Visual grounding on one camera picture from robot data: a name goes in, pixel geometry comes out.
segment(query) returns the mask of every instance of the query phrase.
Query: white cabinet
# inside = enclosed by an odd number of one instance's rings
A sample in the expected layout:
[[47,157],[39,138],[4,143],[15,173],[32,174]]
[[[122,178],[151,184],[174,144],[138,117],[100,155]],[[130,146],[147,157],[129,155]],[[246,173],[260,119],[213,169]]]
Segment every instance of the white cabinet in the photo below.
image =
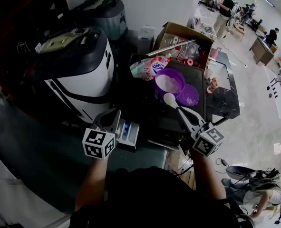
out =
[[281,85],[276,82],[277,75],[265,66],[257,67],[252,76],[261,124],[270,133],[281,127]]

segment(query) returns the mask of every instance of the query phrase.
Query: person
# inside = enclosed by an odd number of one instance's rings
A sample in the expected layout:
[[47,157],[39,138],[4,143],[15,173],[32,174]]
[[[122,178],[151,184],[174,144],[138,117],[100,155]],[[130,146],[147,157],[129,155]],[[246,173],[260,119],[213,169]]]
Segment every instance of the person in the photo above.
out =
[[244,15],[242,17],[242,25],[244,26],[245,22],[251,18],[253,12],[254,12],[254,3],[252,5],[246,4],[246,7],[243,8],[244,10]]
[[279,29],[275,28],[275,29],[271,29],[269,32],[269,35],[266,37],[266,44],[268,45],[269,48],[272,47],[274,41],[277,39],[277,34],[279,33]]
[[226,29],[226,23],[231,18],[231,10],[234,8],[234,1],[224,0],[222,4],[218,1],[216,5],[220,7],[220,14],[214,24],[214,30],[217,37],[222,38]]
[[108,160],[94,159],[77,195],[69,228],[152,223],[161,226],[181,218],[191,227],[239,228],[235,213],[223,204],[226,192],[210,158],[197,152],[190,155],[196,191],[169,171],[151,167],[119,171],[108,181],[106,201]]
[[257,29],[259,28],[260,24],[262,24],[262,22],[263,22],[263,20],[260,19],[259,22],[255,23],[255,24],[253,25],[254,29],[257,30]]
[[281,204],[281,179],[268,185],[256,186],[255,182],[232,183],[231,179],[224,178],[222,184],[228,198],[234,199],[239,205],[252,204],[256,207],[257,210],[251,214],[252,218],[258,218],[265,207]]

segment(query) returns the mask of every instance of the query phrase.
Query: black clothing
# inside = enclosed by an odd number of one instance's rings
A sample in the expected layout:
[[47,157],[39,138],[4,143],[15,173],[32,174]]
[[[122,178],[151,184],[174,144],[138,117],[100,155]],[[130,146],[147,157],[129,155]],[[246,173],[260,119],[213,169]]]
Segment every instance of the black clothing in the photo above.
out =
[[260,26],[260,24],[262,24],[262,22],[263,22],[263,20],[260,20],[259,22],[257,22],[257,23],[255,24],[255,27],[258,28],[258,27]]
[[171,226],[184,219],[189,227],[239,228],[234,212],[223,200],[192,190],[163,169],[137,169],[121,175],[99,207],[83,206],[73,213],[69,228],[121,227],[158,224]]
[[274,41],[277,39],[277,33],[274,29],[271,29],[269,35],[266,38],[266,43],[272,45]]
[[254,7],[253,6],[247,6],[246,8],[247,8],[246,14],[248,14],[249,17],[251,17],[253,12],[254,12]]
[[225,7],[227,7],[227,8],[229,8],[229,10],[226,11],[225,9],[223,9],[223,8],[221,7],[221,9],[220,9],[220,14],[222,14],[222,15],[224,15],[224,16],[226,16],[226,17],[231,18],[231,12],[230,12],[230,10],[233,9],[233,7],[234,7],[234,2],[233,2],[233,0],[224,0],[223,5],[224,5]]

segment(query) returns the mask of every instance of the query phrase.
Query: human arm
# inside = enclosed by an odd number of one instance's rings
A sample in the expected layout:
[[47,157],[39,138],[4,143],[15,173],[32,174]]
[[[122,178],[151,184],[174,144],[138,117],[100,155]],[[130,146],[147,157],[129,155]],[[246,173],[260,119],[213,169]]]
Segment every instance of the human arm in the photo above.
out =
[[270,200],[271,196],[272,196],[272,190],[266,190],[262,197],[261,197],[261,200],[259,202],[259,205],[258,205],[258,209],[256,211],[256,213],[252,213],[250,216],[252,218],[258,218],[260,216],[260,214],[262,213],[264,207],[266,206],[266,204],[268,203],[268,201]]
[[217,5],[217,6],[220,6],[222,9],[224,9],[224,10],[226,10],[226,11],[229,11],[229,10],[230,10],[228,7],[224,6],[224,5],[221,4],[220,2],[218,2],[216,5]]
[[98,206],[104,201],[107,159],[94,159],[76,197],[75,211],[84,205]]
[[216,175],[210,158],[196,151],[190,151],[190,156],[194,162],[196,190],[216,200],[225,199],[225,187]]

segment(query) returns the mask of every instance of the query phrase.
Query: ceiling light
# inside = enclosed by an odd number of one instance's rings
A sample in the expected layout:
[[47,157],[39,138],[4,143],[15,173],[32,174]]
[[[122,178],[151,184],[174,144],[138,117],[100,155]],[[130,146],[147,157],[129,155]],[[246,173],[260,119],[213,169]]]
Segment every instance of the ceiling light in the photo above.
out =
[[265,1],[268,2],[270,5],[272,5],[274,7],[274,5],[271,2],[269,2],[268,0],[265,0]]

